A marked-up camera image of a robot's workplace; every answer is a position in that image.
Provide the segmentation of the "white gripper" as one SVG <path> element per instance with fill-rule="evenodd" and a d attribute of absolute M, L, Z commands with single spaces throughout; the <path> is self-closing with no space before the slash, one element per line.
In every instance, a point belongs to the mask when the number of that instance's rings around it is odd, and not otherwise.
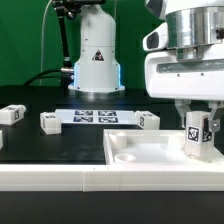
<path fill-rule="evenodd" d="M 224 115 L 224 59 L 177 62 L 173 51 L 161 51 L 148 54 L 144 67 L 147 92 L 153 98 L 176 99 L 183 128 L 190 100 L 207 100 L 211 109 L 209 130 L 220 130 Z"/>

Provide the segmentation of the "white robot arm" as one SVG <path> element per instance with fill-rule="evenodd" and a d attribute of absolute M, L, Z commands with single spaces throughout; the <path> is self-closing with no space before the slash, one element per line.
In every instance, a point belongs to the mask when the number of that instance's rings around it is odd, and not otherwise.
<path fill-rule="evenodd" d="M 145 0 L 163 23 L 143 39 L 148 52 L 145 84 L 150 96 L 169 98 L 181 117 L 193 100 L 205 100 L 209 130 L 220 130 L 224 115 L 224 0 Z M 115 60 L 115 23 L 93 2 L 81 13 L 81 52 L 71 88 L 109 93 L 120 87 Z"/>

